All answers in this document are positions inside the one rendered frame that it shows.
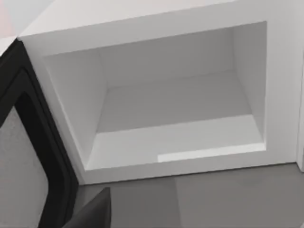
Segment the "pale microwave oven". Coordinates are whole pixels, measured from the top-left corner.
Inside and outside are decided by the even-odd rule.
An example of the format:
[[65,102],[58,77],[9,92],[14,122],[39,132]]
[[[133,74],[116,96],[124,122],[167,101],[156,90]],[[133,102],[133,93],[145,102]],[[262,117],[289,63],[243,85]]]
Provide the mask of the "pale microwave oven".
[[82,184],[303,165],[304,0],[55,0],[20,39]]

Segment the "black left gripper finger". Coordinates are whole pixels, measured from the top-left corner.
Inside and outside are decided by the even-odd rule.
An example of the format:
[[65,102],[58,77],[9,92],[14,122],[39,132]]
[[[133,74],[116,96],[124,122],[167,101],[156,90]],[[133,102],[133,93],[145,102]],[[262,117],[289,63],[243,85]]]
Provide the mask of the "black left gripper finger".
[[67,228],[111,228],[111,189],[98,193],[67,222]]

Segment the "black framed microwave door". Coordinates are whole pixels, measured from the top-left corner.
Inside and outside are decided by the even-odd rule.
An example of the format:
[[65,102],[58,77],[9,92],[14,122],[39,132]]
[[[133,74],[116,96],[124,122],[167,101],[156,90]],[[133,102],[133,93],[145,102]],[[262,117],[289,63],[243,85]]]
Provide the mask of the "black framed microwave door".
[[0,56],[0,224],[62,228],[78,181],[23,43]]

